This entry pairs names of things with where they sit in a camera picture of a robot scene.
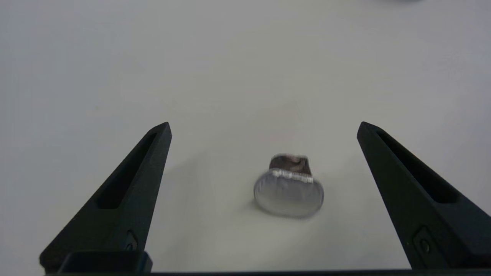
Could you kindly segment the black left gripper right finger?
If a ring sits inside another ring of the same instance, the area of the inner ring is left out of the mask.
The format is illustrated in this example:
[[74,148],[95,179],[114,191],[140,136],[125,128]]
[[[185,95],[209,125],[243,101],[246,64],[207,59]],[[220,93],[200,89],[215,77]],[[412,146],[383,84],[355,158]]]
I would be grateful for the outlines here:
[[490,269],[486,212],[383,129],[357,140],[412,269]]

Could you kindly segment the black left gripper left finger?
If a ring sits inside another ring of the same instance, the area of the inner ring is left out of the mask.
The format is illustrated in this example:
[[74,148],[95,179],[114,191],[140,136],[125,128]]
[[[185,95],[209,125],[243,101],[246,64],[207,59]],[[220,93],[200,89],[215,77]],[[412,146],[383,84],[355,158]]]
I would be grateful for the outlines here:
[[46,274],[142,274],[145,245],[170,150],[165,122],[150,129],[40,254]]

